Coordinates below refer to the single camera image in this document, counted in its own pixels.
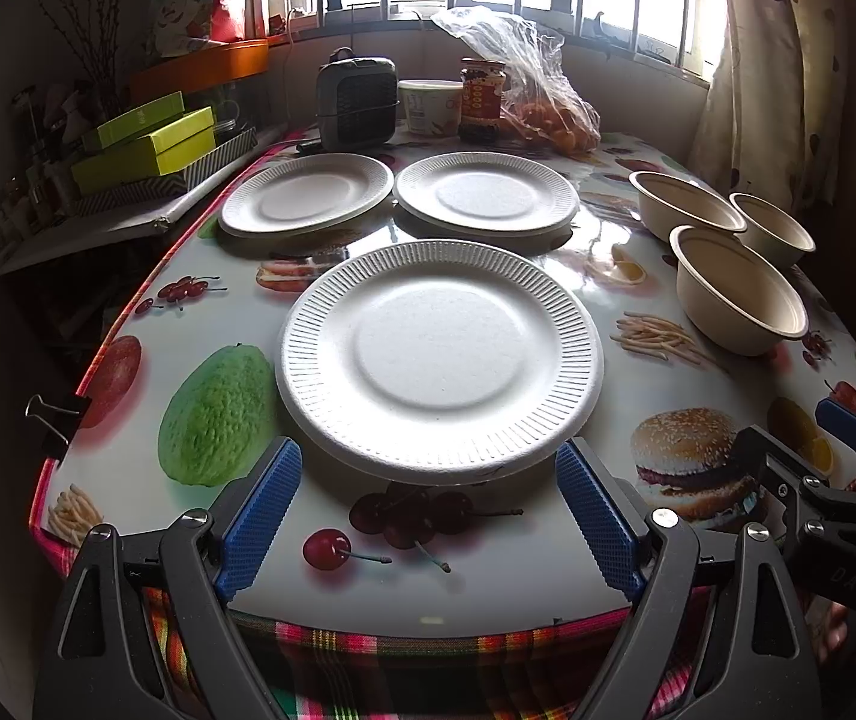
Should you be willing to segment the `person's right hand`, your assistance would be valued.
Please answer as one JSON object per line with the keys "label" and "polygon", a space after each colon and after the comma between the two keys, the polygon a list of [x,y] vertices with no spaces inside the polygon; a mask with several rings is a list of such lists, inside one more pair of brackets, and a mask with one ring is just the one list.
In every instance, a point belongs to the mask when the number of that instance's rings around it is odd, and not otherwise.
{"label": "person's right hand", "polygon": [[820,661],[828,660],[848,639],[848,608],[841,603],[815,596],[805,621],[809,624],[812,649]]}

